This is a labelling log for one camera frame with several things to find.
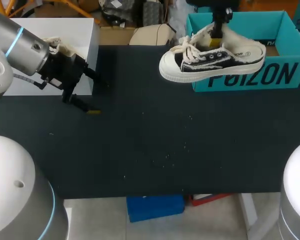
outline yellow object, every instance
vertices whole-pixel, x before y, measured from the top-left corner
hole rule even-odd
[[[101,114],[101,110],[89,110],[86,112],[86,114],[90,114],[90,115]]]
[[[6,11],[5,11],[5,8],[0,0],[0,13],[3,14],[3,15],[6,15]]]
[[[85,16],[86,18],[92,18],[94,19],[94,17],[87,13],[86,11],[82,10],[80,7],[76,6],[75,4],[73,4],[72,2],[70,2],[69,0],[44,0],[46,2],[58,2],[58,3],[64,3],[67,6],[69,6],[70,8],[72,8],[73,10],[77,11],[78,13],[80,13],[81,15]],[[7,8],[5,9],[1,0],[0,0],[0,13],[11,18],[14,15],[16,15],[17,13],[19,13],[20,11],[22,11],[23,9],[25,9],[26,7],[30,6],[31,4],[34,3],[34,0],[29,0],[25,5],[23,5],[22,7],[20,7],[19,9],[17,9],[14,13],[10,14],[12,7],[14,6],[16,0],[10,0],[8,3]],[[99,19],[94,19],[94,22],[96,24],[100,23]]]
[[[211,38],[209,47],[212,47],[212,48],[220,47],[221,40],[222,40],[222,38]]]

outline blue crate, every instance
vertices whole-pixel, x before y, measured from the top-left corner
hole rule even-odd
[[[183,213],[182,195],[127,197],[126,206],[130,222],[138,222]]]
[[[187,34],[212,22],[211,13],[189,14]],[[285,11],[234,12],[228,26],[247,38],[275,45],[279,56],[267,56],[260,71],[210,77],[192,84],[195,92],[297,88],[300,84],[300,33]]]

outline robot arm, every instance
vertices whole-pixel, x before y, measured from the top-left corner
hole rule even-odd
[[[63,90],[62,101],[85,112],[91,111],[91,107],[73,94],[82,74],[95,83],[102,83],[82,57],[51,51],[48,43],[0,14],[0,98],[12,83],[9,65],[28,76],[40,74],[44,82],[37,83],[36,86],[43,89],[51,84]]]

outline red object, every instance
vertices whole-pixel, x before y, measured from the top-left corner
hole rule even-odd
[[[218,199],[225,198],[230,195],[232,195],[232,193],[212,194],[210,196],[203,197],[203,198],[196,199],[196,200],[194,200],[193,196],[190,195],[189,200],[193,206],[199,206],[199,205],[206,204],[206,203],[218,200]]]

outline white shoelace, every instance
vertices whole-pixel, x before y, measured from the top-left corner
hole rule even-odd
[[[183,60],[187,64],[198,63],[199,60],[206,60],[205,57],[200,57],[200,51],[194,46],[196,40],[189,36],[184,36],[179,39],[178,46],[174,46],[170,49],[175,54],[183,53]]]

